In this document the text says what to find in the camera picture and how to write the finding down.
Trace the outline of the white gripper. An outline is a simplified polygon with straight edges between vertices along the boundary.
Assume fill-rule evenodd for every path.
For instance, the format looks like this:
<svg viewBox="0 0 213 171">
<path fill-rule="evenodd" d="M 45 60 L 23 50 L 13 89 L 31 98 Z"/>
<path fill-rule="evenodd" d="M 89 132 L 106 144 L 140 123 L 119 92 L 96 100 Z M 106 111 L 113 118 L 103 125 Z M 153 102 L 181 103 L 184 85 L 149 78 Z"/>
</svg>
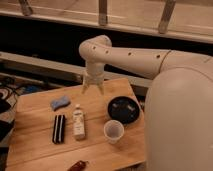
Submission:
<svg viewBox="0 0 213 171">
<path fill-rule="evenodd" d="M 86 62 L 85 74 L 83 77 L 82 94 L 84 94 L 90 85 L 97 85 L 101 94 L 104 94 L 104 64 L 99 62 Z"/>
</svg>

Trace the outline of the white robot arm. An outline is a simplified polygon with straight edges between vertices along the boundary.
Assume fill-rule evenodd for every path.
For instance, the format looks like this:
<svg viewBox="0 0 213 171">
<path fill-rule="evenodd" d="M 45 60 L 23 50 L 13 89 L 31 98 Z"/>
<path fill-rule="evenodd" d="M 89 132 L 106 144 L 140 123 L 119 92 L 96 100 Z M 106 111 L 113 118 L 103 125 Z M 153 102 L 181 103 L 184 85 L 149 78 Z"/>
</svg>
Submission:
<svg viewBox="0 0 213 171">
<path fill-rule="evenodd" d="M 151 80 L 145 100 L 147 171 L 213 171 L 213 57 L 83 41 L 83 86 L 103 85 L 106 64 Z"/>
</svg>

